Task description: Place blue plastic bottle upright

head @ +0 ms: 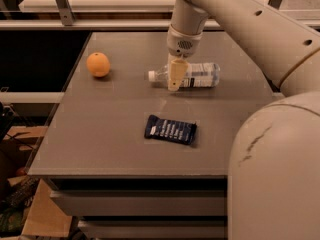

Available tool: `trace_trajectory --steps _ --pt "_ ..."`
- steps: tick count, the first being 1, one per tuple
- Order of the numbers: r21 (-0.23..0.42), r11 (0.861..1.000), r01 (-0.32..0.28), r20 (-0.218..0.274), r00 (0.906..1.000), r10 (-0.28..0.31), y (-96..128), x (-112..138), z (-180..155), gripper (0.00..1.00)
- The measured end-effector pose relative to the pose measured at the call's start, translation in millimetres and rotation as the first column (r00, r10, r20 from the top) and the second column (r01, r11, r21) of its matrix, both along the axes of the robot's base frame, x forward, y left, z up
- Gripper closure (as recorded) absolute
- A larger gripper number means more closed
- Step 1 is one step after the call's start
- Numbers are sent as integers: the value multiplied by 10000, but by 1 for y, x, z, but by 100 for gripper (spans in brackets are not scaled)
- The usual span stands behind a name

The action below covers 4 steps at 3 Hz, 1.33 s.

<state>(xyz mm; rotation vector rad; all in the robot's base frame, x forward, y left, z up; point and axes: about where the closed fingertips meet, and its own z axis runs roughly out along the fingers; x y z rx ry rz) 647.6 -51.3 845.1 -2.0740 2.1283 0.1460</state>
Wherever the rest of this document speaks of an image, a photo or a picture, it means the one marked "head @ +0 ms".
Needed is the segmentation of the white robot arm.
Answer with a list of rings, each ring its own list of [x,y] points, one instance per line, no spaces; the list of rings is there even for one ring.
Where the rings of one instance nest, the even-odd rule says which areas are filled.
[[[176,0],[168,49],[213,17],[280,91],[260,95],[228,166],[228,240],[320,240],[320,34],[265,0]]]

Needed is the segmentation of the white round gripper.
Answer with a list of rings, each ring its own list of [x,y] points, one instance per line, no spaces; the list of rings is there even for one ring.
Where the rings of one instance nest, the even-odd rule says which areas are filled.
[[[168,90],[177,91],[188,69],[188,62],[184,59],[192,56],[200,43],[203,30],[192,27],[169,26],[167,47],[171,55],[168,56]]]

